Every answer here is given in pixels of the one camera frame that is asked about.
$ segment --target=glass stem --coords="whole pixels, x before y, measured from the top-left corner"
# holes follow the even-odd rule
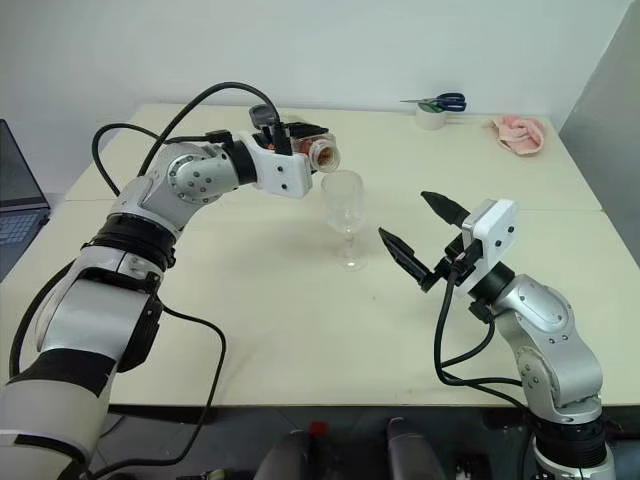
[[[347,231],[347,233],[344,236],[344,253],[345,253],[345,257],[347,258],[354,258],[354,242],[355,242],[355,237],[353,235],[353,232],[351,231]]]

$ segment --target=pink cloth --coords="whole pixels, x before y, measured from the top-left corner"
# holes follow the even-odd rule
[[[516,155],[533,155],[544,145],[544,127],[535,118],[503,115],[492,123],[498,143]]]

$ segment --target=red object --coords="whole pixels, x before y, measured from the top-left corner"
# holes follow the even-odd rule
[[[316,437],[324,437],[329,430],[329,424],[327,422],[311,422],[309,425],[309,435],[314,435]]]

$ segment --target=laptop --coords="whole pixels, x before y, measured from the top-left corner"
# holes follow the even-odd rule
[[[0,282],[49,220],[49,203],[0,119]]]

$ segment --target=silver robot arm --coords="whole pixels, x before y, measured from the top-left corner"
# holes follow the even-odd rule
[[[249,133],[237,138],[223,131],[220,143],[161,150],[42,299],[34,315],[40,355],[0,394],[0,476],[77,479],[88,466],[113,378],[146,359],[173,245],[200,208],[244,184],[292,198],[309,191],[305,154],[277,154]]]
[[[614,480],[601,419],[602,370],[578,335],[571,305],[556,290],[527,275],[516,276],[500,262],[515,240],[517,206],[488,200],[470,213],[442,195],[422,196],[462,230],[435,271],[400,238],[380,229],[382,240],[425,292],[455,269],[457,293],[474,299],[469,310],[484,322],[495,322],[513,350],[527,398],[537,478]]]

